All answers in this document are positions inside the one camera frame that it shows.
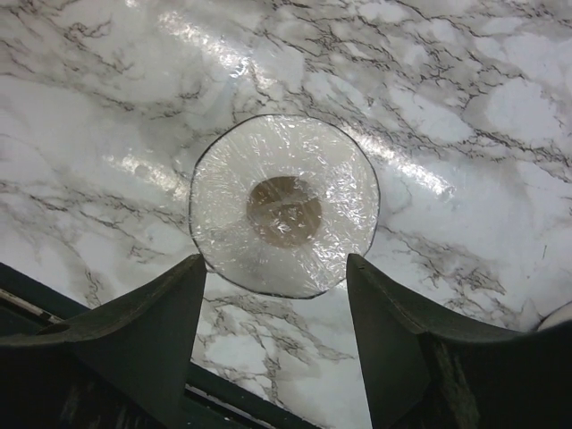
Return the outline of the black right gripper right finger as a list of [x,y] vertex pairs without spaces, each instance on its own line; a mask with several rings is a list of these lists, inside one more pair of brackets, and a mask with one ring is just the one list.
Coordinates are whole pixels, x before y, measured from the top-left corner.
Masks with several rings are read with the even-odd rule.
[[571,324],[482,323],[351,254],[347,288],[375,428],[568,428]]

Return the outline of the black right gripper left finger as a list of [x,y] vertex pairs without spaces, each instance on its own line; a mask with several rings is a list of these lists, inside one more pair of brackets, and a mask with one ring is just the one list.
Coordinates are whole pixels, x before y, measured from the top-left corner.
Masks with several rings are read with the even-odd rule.
[[1,339],[3,428],[174,428],[206,283],[200,255],[35,334]]

